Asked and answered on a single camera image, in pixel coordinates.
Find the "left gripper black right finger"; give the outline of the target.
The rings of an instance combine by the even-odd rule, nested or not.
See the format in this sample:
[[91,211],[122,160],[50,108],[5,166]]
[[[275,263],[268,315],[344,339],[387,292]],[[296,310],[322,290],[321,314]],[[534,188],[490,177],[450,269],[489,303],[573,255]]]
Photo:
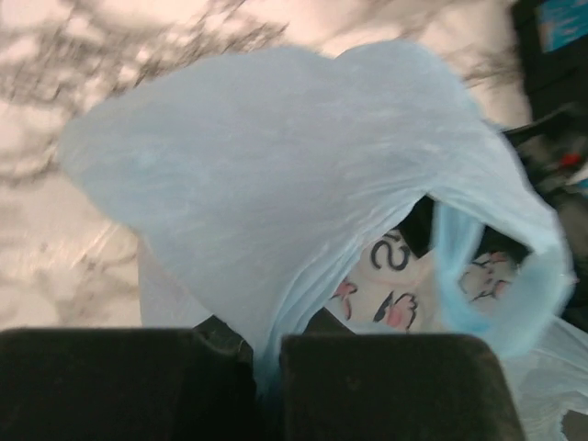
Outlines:
[[498,358],[465,334],[284,338],[287,440],[523,440]]

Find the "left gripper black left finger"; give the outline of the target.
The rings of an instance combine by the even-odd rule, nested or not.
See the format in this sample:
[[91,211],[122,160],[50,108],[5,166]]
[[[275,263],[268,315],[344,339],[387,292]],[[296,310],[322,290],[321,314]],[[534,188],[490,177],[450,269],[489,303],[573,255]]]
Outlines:
[[175,329],[1,334],[4,440],[253,440],[250,349],[211,318]]

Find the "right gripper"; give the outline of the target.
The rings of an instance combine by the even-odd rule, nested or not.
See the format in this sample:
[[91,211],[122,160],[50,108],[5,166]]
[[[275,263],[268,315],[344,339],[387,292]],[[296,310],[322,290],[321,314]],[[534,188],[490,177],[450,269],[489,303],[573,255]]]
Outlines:
[[564,317],[587,315],[587,186],[573,178],[587,165],[587,111],[564,105],[525,126],[505,130],[535,191],[560,218],[577,277]]

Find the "blue plastic bag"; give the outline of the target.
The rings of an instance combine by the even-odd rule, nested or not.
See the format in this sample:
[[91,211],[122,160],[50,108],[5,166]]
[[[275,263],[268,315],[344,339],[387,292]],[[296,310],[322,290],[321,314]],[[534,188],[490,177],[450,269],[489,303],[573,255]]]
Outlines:
[[416,44],[207,59],[73,119],[58,157],[182,289],[143,295],[142,321],[221,319],[264,397],[282,339],[325,306],[360,333],[479,337],[533,440],[587,409],[587,338],[558,318],[571,257],[556,215]]

